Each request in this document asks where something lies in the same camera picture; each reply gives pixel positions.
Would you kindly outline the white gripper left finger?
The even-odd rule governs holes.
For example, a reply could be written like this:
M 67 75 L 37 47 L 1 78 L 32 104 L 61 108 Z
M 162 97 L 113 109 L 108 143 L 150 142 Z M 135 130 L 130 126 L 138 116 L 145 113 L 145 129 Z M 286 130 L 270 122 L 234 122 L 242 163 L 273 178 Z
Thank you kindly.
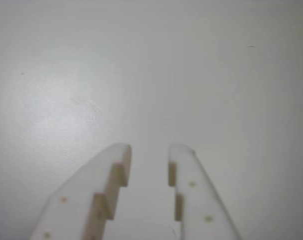
M 74 173 L 47 200 L 32 240 L 101 240 L 130 177 L 132 148 L 115 143 Z

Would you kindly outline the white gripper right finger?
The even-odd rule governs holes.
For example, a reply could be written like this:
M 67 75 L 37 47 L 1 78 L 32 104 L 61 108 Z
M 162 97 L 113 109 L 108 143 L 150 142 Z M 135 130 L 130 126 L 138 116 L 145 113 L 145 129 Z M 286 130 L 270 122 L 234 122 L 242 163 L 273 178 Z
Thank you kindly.
M 184 144 L 169 147 L 168 185 L 175 189 L 182 240 L 242 238 L 196 152 Z

